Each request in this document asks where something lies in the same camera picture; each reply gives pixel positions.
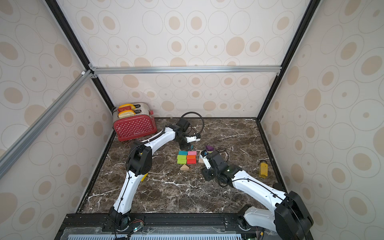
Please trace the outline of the red rectangular block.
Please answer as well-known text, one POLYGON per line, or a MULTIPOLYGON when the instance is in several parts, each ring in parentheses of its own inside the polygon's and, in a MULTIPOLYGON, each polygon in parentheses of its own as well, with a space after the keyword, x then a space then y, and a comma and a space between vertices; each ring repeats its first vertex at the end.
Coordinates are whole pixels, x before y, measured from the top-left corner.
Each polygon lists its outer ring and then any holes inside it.
POLYGON ((194 165, 197 163, 196 159, 187 159, 187 165, 194 165))

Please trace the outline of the lime green block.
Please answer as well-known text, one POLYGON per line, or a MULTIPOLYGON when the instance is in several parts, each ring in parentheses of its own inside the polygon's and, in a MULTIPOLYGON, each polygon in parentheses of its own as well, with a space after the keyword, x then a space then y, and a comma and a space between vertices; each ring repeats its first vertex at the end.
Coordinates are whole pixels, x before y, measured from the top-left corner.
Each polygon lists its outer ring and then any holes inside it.
POLYGON ((187 164, 187 160, 186 159, 177 159, 177 164, 179 164, 179 165, 186 165, 187 164))
POLYGON ((187 159, 187 155, 178 155, 177 156, 177 160, 186 160, 187 159))

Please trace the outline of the natural wood triangular block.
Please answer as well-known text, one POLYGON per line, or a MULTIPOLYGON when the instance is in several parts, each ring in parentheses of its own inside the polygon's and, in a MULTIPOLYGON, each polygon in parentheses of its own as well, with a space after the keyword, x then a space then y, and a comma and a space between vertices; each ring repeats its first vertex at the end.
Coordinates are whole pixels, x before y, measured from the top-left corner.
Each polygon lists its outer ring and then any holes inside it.
POLYGON ((180 167, 180 170, 181 171, 188 171, 190 168, 187 166, 187 165, 182 165, 181 167, 180 167))

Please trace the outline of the yellow rectangular block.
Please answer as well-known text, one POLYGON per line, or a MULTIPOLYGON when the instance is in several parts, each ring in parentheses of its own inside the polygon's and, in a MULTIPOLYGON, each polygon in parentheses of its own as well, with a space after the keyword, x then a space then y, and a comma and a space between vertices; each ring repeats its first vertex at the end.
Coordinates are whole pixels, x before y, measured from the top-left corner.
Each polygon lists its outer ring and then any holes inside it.
POLYGON ((143 178, 141 179, 141 182, 143 182, 147 176, 148 176, 148 173, 143 176, 143 178))

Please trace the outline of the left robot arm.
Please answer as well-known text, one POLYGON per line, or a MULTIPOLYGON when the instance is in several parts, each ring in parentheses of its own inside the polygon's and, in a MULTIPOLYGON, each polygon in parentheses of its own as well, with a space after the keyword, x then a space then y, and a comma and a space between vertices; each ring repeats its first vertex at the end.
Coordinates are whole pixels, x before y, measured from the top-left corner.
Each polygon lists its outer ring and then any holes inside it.
POLYGON ((152 168, 153 153, 171 141, 179 143, 181 150, 190 150, 191 143, 200 140, 200 134, 189 136, 183 132, 181 127, 171 124, 153 137, 144 141, 134 141, 131 144, 126 161, 126 178, 118 199, 109 211, 109 218, 117 231, 125 231, 130 225, 129 212, 132 208, 133 198, 141 180, 152 168))

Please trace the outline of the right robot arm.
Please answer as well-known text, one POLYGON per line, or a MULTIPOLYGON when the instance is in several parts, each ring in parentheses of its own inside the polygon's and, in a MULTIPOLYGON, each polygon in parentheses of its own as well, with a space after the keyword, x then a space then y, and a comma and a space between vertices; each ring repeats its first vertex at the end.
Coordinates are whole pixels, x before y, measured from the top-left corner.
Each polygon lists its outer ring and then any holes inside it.
POLYGON ((262 210, 244 206, 236 218, 241 230, 270 230, 283 240, 311 239, 310 229, 314 220, 296 192, 285 193, 260 182, 241 167, 229 164, 218 151, 203 151, 200 158, 205 164, 202 174, 206 181, 217 180, 222 188, 242 191, 265 207, 262 210))

